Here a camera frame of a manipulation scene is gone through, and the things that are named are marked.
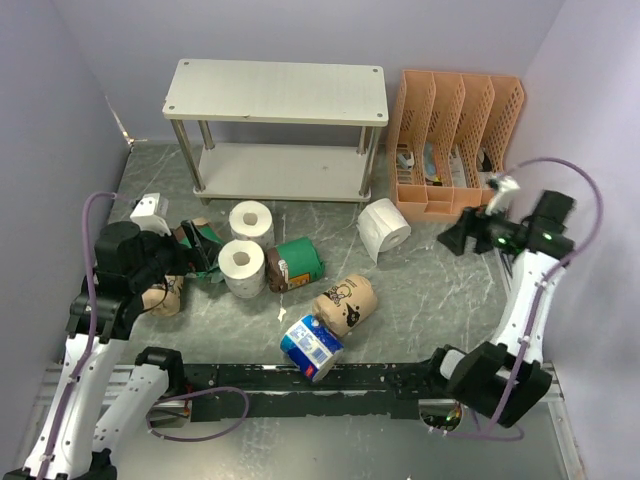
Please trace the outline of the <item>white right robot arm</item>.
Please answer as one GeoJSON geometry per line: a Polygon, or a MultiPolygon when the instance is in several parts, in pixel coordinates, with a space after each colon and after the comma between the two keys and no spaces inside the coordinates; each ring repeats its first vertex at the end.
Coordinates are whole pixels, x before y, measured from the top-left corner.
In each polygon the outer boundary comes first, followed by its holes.
{"type": "Polygon", "coordinates": [[[547,393],[551,377],[542,368],[543,335],[554,290],[565,272],[559,262],[574,250],[564,235],[573,206],[573,198],[546,190],[518,223],[504,213],[467,207],[438,235],[438,242],[457,256],[473,238],[475,253],[497,249],[513,265],[511,290],[493,336],[468,353],[450,345],[437,349],[424,374],[431,395],[449,396],[510,428],[547,393]]]}

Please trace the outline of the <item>white unwrapped loose-end roll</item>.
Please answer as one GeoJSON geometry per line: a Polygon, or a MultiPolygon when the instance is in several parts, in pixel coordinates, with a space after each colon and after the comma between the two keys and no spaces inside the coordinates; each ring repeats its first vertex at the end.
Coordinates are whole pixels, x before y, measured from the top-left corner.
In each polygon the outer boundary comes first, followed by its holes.
{"type": "Polygon", "coordinates": [[[411,226],[389,198],[366,206],[358,216],[357,229],[375,264],[380,253],[399,246],[411,234],[411,226]]]}

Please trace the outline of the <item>brown cartoon paper roll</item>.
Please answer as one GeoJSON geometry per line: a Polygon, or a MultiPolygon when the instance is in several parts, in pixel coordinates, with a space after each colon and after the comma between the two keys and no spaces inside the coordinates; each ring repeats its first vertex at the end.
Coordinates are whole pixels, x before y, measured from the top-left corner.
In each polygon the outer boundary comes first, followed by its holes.
{"type": "Polygon", "coordinates": [[[364,322],[378,306],[371,282],[364,276],[350,274],[317,296],[312,315],[334,335],[344,337],[364,322]]]}

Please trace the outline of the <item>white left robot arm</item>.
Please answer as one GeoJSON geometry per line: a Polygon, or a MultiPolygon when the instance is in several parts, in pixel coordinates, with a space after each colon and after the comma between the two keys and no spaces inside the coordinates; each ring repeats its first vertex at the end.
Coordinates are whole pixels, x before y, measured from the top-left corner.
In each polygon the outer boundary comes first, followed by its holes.
{"type": "Polygon", "coordinates": [[[222,249],[192,221],[169,230],[144,230],[131,221],[104,227],[89,256],[80,294],[70,306],[62,373],[39,438],[8,479],[114,479],[115,454],[161,398],[185,393],[180,352],[147,347],[129,382],[104,409],[109,380],[135,321],[143,295],[169,275],[207,273],[222,249]]]}

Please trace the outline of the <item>green paper roll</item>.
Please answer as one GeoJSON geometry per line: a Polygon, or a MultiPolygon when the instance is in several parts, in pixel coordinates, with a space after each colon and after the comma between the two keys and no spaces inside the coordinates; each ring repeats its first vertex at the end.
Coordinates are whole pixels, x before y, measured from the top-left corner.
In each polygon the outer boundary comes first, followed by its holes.
{"type": "Polygon", "coordinates": [[[315,282],[324,272],[324,262],[308,237],[266,251],[267,283],[274,293],[285,293],[315,282]]]}

